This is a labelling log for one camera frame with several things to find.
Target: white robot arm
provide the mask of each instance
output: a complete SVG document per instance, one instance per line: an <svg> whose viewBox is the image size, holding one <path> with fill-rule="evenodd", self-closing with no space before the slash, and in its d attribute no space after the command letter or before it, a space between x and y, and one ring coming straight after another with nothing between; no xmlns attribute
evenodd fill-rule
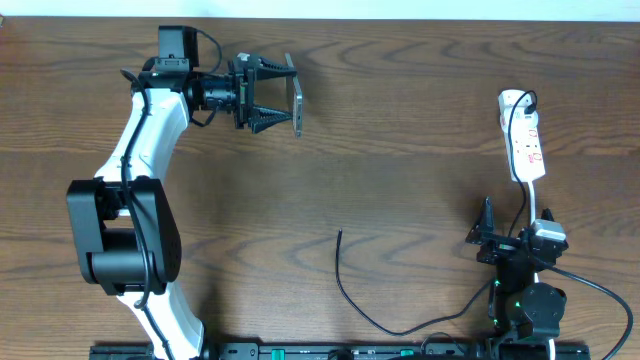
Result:
<svg viewBox="0 0 640 360"><path fill-rule="evenodd" d="M123 72L136 85L129 122L94 179L73 181L67 193L85 280L100 284L133 311L159 359L206 358L203 354L208 352L204 326L177 282L180 237L162 189L180 135L190 122L208 125L220 110L234 114L236 128L247 124L253 133L288 120L293 120L296 137L302 130L302 93L288 54L288 65L239 54L229 63L227 74L196 72L199 32L161 26L159 56L151 59L155 71L145 65L137 78ZM289 112L253 102L255 82L277 77L288 80ZM205 124L192 120L196 110L211 111ZM118 216L132 216L134 229L105 225L105 220Z"/></svg>

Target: power strip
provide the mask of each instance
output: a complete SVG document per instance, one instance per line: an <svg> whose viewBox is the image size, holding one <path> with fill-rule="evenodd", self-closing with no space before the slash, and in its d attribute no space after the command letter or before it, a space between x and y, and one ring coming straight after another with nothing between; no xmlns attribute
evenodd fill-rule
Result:
<svg viewBox="0 0 640 360"><path fill-rule="evenodd" d="M509 118L516 101L524 94L522 90L505 90L498 96L500 106L500 127L504 132L504 142L507 147L507 161L511 172L511 180L517 181L511 168L511 148L509 147ZM542 148L538 134L538 112L525 114L524 110L532 104L533 99L528 94L516 107L511 125L511 141L513 142L513 166L522 182L531 182L545 174Z"/></svg>

